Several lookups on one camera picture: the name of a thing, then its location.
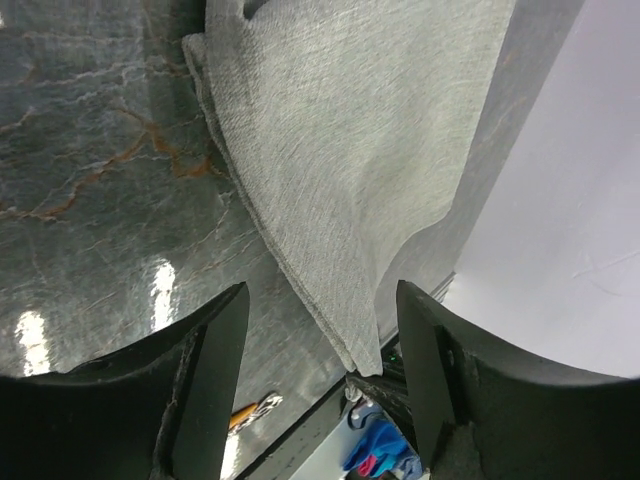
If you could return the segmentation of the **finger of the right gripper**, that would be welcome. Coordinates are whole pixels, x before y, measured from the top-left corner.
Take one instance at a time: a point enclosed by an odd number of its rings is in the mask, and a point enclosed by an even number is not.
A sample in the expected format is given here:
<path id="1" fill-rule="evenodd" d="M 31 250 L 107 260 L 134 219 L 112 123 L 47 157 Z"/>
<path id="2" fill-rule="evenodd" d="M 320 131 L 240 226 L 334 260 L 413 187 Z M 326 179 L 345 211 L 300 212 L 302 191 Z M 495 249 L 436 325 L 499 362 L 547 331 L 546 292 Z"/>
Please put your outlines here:
<path id="1" fill-rule="evenodd" d="M 355 387 L 367 399 L 378 404 L 410 445 L 415 444 L 415 428 L 403 367 L 385 367 L 379 376 L 346 374 L 346 386 Z"/>

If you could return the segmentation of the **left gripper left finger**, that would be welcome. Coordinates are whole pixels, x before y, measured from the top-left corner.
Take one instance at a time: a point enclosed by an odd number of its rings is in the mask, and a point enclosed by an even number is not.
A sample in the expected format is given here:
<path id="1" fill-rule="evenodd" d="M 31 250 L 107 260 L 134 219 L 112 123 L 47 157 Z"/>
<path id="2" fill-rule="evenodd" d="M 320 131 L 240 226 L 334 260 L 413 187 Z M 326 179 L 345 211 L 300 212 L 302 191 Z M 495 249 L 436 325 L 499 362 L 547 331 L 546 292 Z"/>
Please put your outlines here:
<path id="1" fill-rule="evenodd" d="M 216 479 L 248 327 L 234 285 L 65 373 L 1 381 L 5 479 Z"/>

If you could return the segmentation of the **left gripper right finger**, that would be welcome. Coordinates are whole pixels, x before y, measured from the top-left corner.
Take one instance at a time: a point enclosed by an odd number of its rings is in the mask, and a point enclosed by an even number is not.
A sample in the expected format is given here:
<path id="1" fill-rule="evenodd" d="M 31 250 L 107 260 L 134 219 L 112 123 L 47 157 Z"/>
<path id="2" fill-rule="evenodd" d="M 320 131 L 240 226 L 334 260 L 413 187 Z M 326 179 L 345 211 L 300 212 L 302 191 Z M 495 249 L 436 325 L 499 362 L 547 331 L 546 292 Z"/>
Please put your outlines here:
<path id="1" fill-rule="evenodd" d="M 564 365 L 398 284 L 417 450 L 435 479 L 635 479 L 639 383 Z"/>

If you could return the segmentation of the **grey cloth napkin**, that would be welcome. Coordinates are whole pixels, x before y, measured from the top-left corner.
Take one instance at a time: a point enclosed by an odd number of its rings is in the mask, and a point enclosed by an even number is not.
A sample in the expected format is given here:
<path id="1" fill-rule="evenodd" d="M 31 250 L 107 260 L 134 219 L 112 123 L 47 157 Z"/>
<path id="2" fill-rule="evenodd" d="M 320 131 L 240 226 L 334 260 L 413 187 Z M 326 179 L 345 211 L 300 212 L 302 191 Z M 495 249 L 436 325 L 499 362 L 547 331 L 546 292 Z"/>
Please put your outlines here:
<path id="1" fill-rule="evenodd" d="M 241 200 L 350 371 L 382 371 L 376 291 L 451 208 L 514 10 L 210 1 L 183 39 Z"/>

